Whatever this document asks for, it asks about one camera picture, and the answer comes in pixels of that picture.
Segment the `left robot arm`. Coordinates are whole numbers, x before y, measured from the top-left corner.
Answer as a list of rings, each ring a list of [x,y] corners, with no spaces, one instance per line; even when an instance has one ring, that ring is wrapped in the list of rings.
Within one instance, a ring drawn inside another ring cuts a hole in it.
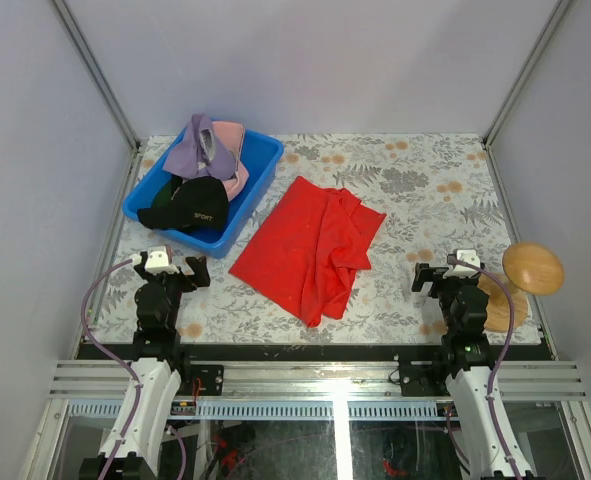
[[[194,376],[188,357],[180,352],[176,322],[182,295],[210,285],[207,258],[187,257],[189,272],[172,263],[164,249],[142,251],[102,273],[81,302],[84,335],[98,350],[118,363],[129,375],[124,400],[110,433],[94,458],[79,468],[80,479],[156,479],[163,435],[176,430],[167,418],[176,395],[191,387],[198,395],[201,380]],[[108,276],[127,265],[144,280],[136,291],[137,329],[133,336],[134,358],[121,359],[92,334],[88,301]]]

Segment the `black baseball cap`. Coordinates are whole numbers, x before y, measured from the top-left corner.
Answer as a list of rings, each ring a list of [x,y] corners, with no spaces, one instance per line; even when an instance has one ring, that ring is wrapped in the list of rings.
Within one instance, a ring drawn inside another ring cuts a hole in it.
[[[141,208],[137,219],[153,230],[188,232],[206,228],[222,231],[228,214],[229,201],[222,181],[204,176],[184,180],[168,205]]]

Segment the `red cloth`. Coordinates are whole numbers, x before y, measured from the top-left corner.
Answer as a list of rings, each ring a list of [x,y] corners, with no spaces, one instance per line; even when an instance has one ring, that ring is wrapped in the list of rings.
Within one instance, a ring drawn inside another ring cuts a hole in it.
[[[299,176],[229,272],[309,328],[339,320],[385,219],[349,190]]]

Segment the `wooden hat stand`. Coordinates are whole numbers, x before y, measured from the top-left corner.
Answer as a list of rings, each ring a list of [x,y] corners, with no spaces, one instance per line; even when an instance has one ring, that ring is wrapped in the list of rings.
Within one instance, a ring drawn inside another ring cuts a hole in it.
[[[520,327],[529,314],[527,295],[546,296],[563,285],[565,272],[559,258],[537,243],[519,242],[506,249],[502,257],[502,274],[496,274],[510,293],[514,305],[514,327]],[[489,296],[485,328],[506,333],[510,307],[503,289],[487,275],[479,278],[478,287]]]

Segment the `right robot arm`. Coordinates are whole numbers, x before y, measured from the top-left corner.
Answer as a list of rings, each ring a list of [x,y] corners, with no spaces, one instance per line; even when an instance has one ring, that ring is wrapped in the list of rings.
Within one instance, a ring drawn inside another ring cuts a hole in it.
[[[478,287],[486,277],[502,292],[508,307],[508,330],[500,353],[493,355],[485,334],[489,296]],[[510,425],[498,387],[499,367],[515,327],[515,303],[510,288],[481,265],[453,257],[447,267],[415,265],[412,290],[429,283],[429,296],[439,302],[446,324],[441,348],[433,362],[431,382],[451,396],[466,442],[471,479],[535,479]]]

